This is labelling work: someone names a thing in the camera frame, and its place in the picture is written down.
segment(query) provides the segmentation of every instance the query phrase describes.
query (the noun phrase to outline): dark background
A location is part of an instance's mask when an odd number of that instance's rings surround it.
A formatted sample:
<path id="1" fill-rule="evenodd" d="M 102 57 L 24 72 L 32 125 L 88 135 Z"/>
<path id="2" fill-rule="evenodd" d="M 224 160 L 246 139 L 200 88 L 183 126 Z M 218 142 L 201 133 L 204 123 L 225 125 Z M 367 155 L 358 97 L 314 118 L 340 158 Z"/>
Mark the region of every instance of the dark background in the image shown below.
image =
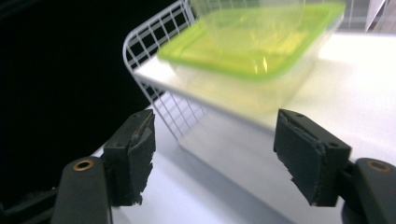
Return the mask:
<path id="1" fill-rule="evenodd" d="M 0 6 L 15 1 L 0 1 Z M 172 0 L 43 0 L 0 11 L 0 201 L 59 184 L 149 102 L 124 38 Z"/>

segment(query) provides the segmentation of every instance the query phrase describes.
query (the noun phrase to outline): green lid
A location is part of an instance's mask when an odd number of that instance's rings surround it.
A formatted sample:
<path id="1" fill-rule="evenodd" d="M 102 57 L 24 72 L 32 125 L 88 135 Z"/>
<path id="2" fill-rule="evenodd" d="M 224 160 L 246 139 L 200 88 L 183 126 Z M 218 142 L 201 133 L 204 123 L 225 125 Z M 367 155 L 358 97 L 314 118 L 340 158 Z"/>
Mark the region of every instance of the green lid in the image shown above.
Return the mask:
<path id="1" fill-rule="evenodd" d="M 260 11 L 264 16 L 274 15 L 274 10 L 280 9 L 268 7 L 227 9 L 227 13 L 224 13 L 224 10 L 221 11 L 222 22 L 224 22 L 224 15 L 229 16 L 229 21 L 232 22 L 235 18 L 240 18 L 241 14 L 246 16 Z M 281 41 L 247 50 L 219 47 L 207 32 L 204 20 L 198 20 L 191 27 L 183 30 L 180 35 L 164 44 L 158 56 L 170 63 L 243 78 L 276 77 L 291 69 L 318 37 L 343 15 L 344 10 L 345 4 L 339 2 L 306 4 L 303 16 L 296 22 L 296 26 L 281 38 Z M 285 15 L 284 18 L 293 20 L 292 16 Z M 215 19 L 216 15 L 211 15 L 211 20 Z"/>

